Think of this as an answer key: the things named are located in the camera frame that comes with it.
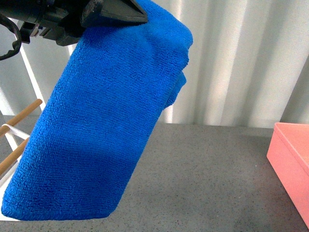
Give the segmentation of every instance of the gray countertop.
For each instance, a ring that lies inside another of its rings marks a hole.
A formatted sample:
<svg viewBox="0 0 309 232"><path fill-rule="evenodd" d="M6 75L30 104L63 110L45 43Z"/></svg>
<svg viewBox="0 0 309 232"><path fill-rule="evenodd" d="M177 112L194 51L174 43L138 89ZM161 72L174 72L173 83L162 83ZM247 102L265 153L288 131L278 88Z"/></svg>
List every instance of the gray countertop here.
<svg viewBox="0 0 309 232"><path fill-rule="evenodd" d="M36 117L18 126L30 131ZM266 154L270 129L157 124L116 211L1 232L308 232ZM1 160L10 153L0 140Z"/></svg>

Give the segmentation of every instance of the towel fold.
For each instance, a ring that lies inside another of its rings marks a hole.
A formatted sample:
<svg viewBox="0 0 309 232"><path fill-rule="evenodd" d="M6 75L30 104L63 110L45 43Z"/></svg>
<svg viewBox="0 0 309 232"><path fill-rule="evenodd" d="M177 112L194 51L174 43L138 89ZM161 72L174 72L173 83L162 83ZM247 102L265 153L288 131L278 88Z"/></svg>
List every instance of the towel fold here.
<svg viewBox="0 0 309 232"><path fill-rule="evenodd" d="M144 25L89 28L38 119L3 197L19 220L105 218L162 112L185 84L192 35L139 0Z"/></svg>

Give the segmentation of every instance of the pink container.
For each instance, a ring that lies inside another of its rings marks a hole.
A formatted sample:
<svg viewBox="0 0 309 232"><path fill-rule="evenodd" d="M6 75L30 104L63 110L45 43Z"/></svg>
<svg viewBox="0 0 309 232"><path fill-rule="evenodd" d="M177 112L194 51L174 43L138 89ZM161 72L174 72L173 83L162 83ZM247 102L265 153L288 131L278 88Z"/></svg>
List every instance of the pink container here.
<svg viewBox="0 0 309 232"><path fill-rule="evenodd" d="M309 228L309 125L276 123L267 158Z"/></svg>

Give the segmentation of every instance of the drying rack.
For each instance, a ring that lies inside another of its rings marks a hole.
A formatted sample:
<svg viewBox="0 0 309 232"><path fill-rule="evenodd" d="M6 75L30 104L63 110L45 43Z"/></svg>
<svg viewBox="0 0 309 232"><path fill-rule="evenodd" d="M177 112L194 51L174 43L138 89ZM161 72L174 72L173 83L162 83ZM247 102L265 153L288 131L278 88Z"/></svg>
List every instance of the drying rack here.
<svg viewBox="0 0 309 232"><path fill-rule="evenodd" d="M27 145L29 134L24 133L23 131L15 128L19 122L21 122L24 118L26 118L29 114L31 114L36 108L38 108L42 104L41 99L35 100L32 104L26 107L22 112L17 114L11 120L7 121L0 127L0 138L5 136L8 140L12 153L4 159L3 162L0 163L0 205L2 206L2 199L4 192L19 164L21 155L23 154L25 147ZM24 141L18 145L15 139L15 136L18 136ZM0 221L17 221L16 219L5 217L0 213Z"/></svg>

